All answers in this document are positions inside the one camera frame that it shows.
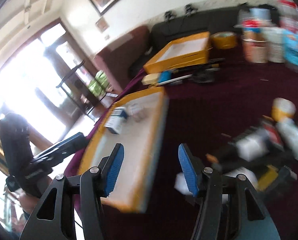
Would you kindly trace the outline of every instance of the wire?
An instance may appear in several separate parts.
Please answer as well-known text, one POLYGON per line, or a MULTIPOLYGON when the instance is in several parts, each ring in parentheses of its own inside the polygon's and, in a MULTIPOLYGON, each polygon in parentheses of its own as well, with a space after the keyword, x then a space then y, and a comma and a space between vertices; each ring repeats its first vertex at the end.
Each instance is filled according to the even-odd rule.
POLYGON ((75 220, 75 222, 78 226, 80 226, 83 229, 82 225, 80 225, 76 220, 75 220))

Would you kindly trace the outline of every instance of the adhesive tape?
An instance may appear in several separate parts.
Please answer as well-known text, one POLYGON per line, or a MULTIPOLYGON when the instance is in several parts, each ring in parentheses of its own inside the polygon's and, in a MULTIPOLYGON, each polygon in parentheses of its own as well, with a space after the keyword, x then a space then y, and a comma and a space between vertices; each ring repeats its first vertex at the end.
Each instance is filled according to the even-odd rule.
POLYGON ((236 34, 233 32, 220 32, 211 35, 211 40, 217 49, 231 49, 236 47, 236 34))

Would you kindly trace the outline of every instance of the hand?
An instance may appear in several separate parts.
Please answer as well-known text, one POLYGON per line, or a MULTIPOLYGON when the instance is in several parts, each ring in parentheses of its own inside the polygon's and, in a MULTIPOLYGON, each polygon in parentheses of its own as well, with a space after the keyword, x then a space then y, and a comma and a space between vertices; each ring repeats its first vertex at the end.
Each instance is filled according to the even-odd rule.
MULTIPOLYGON (((52 179, 48 176, 49 184, 52 182, 52 179)), ((20 202, 21 207, 23 210, 31 214, 34 210, 35 206, 38 204, 39 198, 34 197, 26 192, 22 192, 18 197, 17 200, 20 202)))

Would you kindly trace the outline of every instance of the silver bolt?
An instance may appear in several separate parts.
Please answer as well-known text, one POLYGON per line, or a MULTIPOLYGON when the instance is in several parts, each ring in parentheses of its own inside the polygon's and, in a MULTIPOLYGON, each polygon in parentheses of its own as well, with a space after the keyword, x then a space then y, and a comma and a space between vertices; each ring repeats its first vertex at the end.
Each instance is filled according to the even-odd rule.
POLYGON ((238 175, 238 179, 239 179, 239 180, 246 180, 247 177, 246 177, 245 175, 243 175, 243 174, 239 174, 239 175, 238 175))
POLYGON ((64 178, 64 175, 61 173, 61 174, 58 174, 56 176, 56 180, 62 180, 64 178))
POLYGON ((90 172, 91 173, 97 173, 99 171, 99 168, 98 167, 92 167, 91 169, 90 169, 90 172))
POLYGON ((205 167, 203 170, 204 170, 205 173, 212 173, 213 172, 213 169, 210 168, 210 167, 205 167))

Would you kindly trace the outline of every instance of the sofa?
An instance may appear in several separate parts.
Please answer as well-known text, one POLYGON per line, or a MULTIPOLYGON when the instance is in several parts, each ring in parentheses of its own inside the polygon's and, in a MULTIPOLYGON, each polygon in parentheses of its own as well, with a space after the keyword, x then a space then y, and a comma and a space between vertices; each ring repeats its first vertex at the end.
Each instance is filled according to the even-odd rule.
MULTIPOLYGON (((270 5, 261 5, 271 11, 272 22, 279 25, 279 12, 270 5)), ((108 76, 114 90, 120 93, 134 78, 143 65, 170 41, 200 32, 210 34, 231 31, 241 33, 237 24, 239 10, 248 10, 248 4, 197 12, 189 17, 177 17, 152 27, 140 26, 123 35, 102 49, 94 64, 108 76)))

